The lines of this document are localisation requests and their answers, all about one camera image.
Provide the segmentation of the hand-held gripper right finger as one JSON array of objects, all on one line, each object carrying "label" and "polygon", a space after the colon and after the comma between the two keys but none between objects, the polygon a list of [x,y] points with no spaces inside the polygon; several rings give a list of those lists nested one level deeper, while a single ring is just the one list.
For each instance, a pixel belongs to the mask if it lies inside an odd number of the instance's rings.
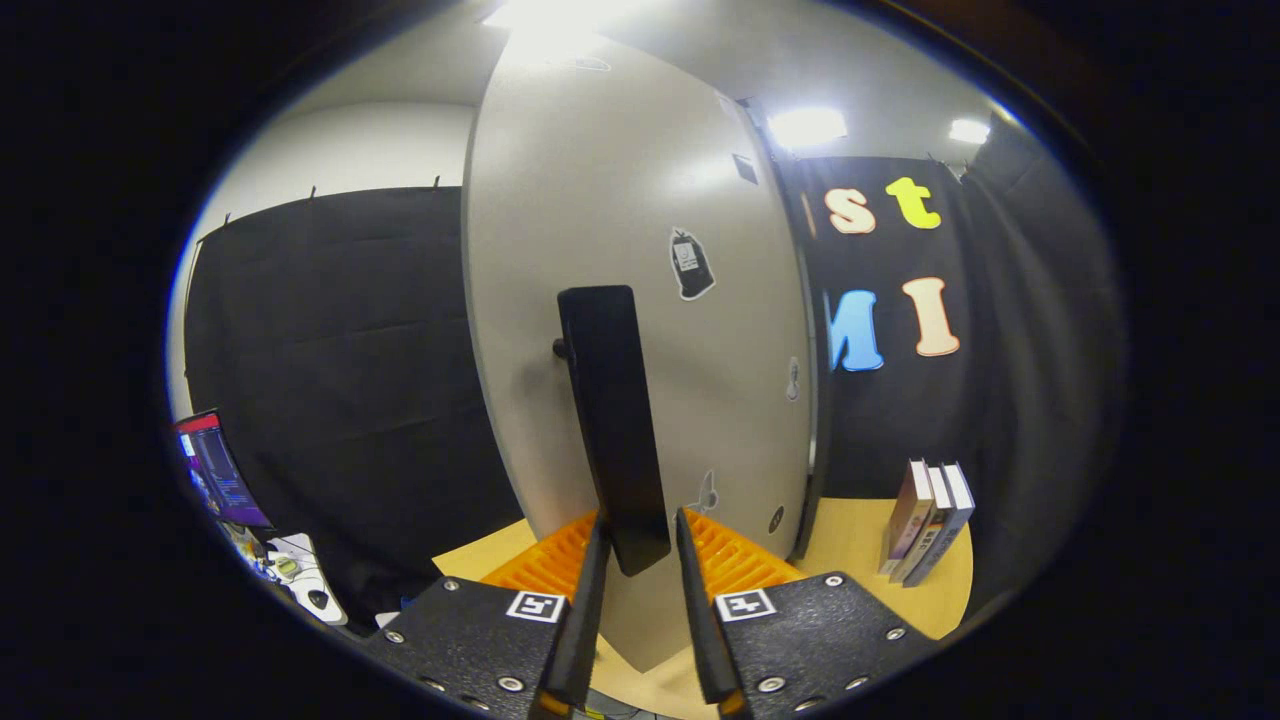
[{"label": "hand-held gripper right finger", "polygon": [[675,533],[694,665],[721,719],[850,719],[940,651],[846,573],[806,577],[690,509]]}]

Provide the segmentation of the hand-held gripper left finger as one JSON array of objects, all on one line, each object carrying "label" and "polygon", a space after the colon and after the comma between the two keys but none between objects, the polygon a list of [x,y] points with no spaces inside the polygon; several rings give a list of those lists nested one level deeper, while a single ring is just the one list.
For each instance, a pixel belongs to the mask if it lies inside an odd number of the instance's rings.
[{"label": "hand-held gripper left finger", "polygon": [[589,512],[481,580],[440,578],[361,653],[431,719],[568,719],[586,702],[609,557]]}]

